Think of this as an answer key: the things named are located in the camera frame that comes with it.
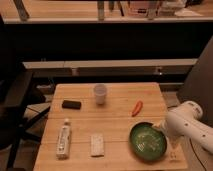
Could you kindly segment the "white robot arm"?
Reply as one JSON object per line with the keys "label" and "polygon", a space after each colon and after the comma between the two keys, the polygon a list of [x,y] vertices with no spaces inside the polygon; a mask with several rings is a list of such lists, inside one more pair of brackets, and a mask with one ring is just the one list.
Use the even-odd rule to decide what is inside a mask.
{"label": "white robot arm", "polygon": [[182,136],[193,139],[213,154],[213,128],[200,122],[203,110],[194,101],[185,101],[169,110],[165,117],[153,124],[153,128],[162,131],[175,149]]}

